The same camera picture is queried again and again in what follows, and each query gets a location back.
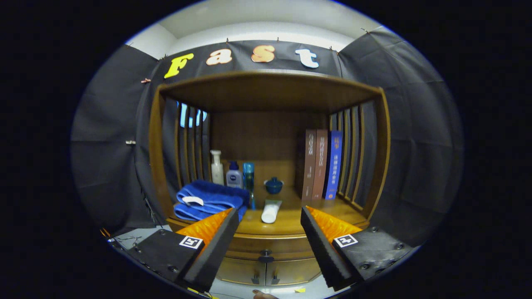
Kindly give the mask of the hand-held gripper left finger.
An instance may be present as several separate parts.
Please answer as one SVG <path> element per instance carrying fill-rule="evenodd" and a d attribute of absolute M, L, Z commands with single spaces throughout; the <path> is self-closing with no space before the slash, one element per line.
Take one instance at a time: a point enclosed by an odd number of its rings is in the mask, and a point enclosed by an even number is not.
<path fill-rule="evenodd" d="M 209 292 L 238 225 L 238 210 L 229 208 L 177 232 L 160 229 L 126 253 L 167 282 Z"/>

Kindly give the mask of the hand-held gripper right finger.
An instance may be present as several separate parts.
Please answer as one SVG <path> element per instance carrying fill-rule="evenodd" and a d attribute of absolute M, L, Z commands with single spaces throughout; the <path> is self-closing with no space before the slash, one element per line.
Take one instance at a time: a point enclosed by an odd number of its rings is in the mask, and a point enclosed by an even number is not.
<path fill-rule="evenodd" d="M 302 207 L 300 223 L 325 283 L 335 291 L 374 280 L 414 252 L 378 226 L 362 229 L 310 206 Z"/>

